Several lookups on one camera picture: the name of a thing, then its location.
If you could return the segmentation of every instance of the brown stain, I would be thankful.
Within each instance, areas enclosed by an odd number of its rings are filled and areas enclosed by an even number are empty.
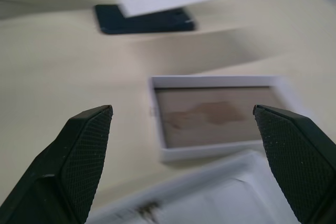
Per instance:
[[[198,127],[201,118],[207,123],[221,125],[232,121],[241,121],[243,115],[229,102],[206,102],[187,111],[170,112],[165,115],[165,122],[175,129]]]

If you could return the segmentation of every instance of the white square frame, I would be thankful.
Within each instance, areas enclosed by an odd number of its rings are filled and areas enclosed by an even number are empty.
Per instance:
[[[262,140],[167,148],[164,140],[163,126],[156,88],[216,88],[216,87],[264,87],[272,88],[280,101],[291,111],[311,118],[304,109],[289,83],[280,76],[153,76],[150,78],[150,97],[152,111],[155,116],[157,140],[160,148],[160,161],[171,162],[182,159],[193,159],[211,156],[228,155],[251,149],[264,152]]]

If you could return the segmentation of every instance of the black phone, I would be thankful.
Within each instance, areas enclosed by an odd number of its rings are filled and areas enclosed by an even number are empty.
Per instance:
[[[193,31],[195,21],[182,8],[125,18],[117,5],[94,7],[100,30],[105,34],[162,33]]]

